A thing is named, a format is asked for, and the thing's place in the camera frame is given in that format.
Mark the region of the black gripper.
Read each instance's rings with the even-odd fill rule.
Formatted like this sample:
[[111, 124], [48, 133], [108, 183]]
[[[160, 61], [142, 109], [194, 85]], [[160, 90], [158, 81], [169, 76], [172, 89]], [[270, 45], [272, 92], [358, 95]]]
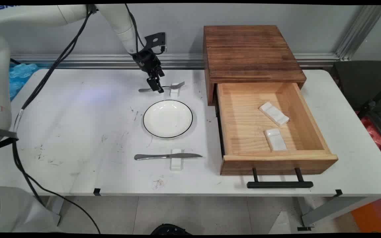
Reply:
[[152, 49], [141, 50], [138, 53], [132, 54], [133, 60], [139, 68], [146, 72], [149, 77], [147, 83], [152, 91], [164, 93], [163, 86], [160, 84], [160, 78], [165, 74], [161, 68], [161, 62]]

